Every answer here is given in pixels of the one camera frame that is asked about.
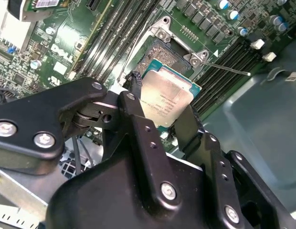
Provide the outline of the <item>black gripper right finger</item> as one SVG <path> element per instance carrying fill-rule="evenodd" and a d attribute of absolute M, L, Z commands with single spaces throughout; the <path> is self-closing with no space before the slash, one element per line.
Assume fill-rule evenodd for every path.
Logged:
<path fill-rule="evenodd" d="M 238 151 L 223 152 L 188 105 L 173 128 L 183 159 L 203 170 L 204 214 L 213 229 L 296 229 L 296 220 Z"/>

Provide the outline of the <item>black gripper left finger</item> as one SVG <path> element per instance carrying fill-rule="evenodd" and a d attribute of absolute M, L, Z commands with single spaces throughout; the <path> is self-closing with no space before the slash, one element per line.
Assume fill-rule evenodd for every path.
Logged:
<path fill-rule="evenodd" d="M 30 175 L 57 166 L 66 139 L 88 127 L 103 129 L 104 159 L 126 146 L 145 205 L 178 210 L 181 194 L 154 123 L 140 104 L 142 80 L 131 75 L 126 90 L 108 91 L 82 78 L 0 106 L 0 168 Z"/>

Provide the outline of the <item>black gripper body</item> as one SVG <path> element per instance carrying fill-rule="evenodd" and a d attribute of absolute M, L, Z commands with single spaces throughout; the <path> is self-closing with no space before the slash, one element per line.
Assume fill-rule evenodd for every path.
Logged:
<path fill-rule="evenodd" d="M 213 201 L 199 169 L 169 158 L 182 204 L 161 212 L 144 204 L 133 158 L 120 154 L 65 182 L 46 213 L 48 229 L 215 229 Z"/>

